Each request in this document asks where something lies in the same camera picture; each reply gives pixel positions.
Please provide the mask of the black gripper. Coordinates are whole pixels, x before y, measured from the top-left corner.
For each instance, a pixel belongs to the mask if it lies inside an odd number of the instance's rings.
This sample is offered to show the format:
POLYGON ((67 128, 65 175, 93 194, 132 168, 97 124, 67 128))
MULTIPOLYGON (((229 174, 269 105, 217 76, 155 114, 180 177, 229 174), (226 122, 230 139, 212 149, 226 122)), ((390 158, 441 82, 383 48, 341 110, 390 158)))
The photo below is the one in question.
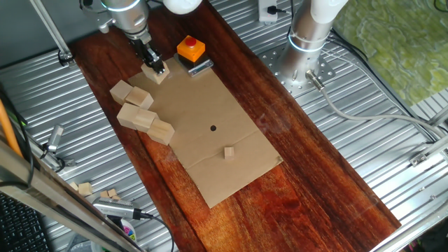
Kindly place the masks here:
POLYGON ((163 74, 165 72, 163 61, 151 48, 149 43, 144 43, 141 39, 137 39, 134 41, 134 49, 145 65, 152 68, 156 74, 163 74))

